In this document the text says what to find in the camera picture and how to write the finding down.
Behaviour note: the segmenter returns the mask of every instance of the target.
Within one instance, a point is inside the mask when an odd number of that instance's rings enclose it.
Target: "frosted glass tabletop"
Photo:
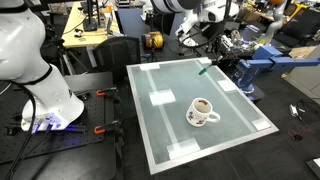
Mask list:
[[[278,131],[208,58],[127,66],[150,173],[155,174]],[[193,99],[221,116],[202,127],[187,122]]]

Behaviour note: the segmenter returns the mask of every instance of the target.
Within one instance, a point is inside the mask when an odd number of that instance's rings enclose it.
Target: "floor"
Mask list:
[[[57,22],[57,31],[64,20]],[[88,63],[84,49],[81,58]],[[140,127],[135,118],[132,96],[120,89],[123,111],[128,118],[123,126],[123,177],[125,180],[313,180],[317,177],[306,161],[320,157],[320,108],[311,109],[303,119],[291,116],[289,104],[308,99],[281,78],[281,72],[264,72],[256,79],[265,93],[257,107],[279,128],[279,132],[199,159],[195,162],[150,176]],[[303,139],[292,140],[288,131],[304,128]]]

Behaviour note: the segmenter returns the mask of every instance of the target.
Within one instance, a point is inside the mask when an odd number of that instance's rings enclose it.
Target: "chair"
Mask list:
[[[320,13],[301,9],[274,35],[274,39],[291,48],[305,46],[319,29]]]
[[[126,65],[141,63],[139,39],[134,37],[109,38],[92,52],[97,69],[101,72],[111,71],[114,84],[127,78]]]

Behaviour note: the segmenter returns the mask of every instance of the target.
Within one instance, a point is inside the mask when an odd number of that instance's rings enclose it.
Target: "white mug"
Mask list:
[[[204,98],[195,98],[186,114],[187,121],[196,127],[203,126],[207,121],[219,122],[220,115],[212,111],[212,104]]]

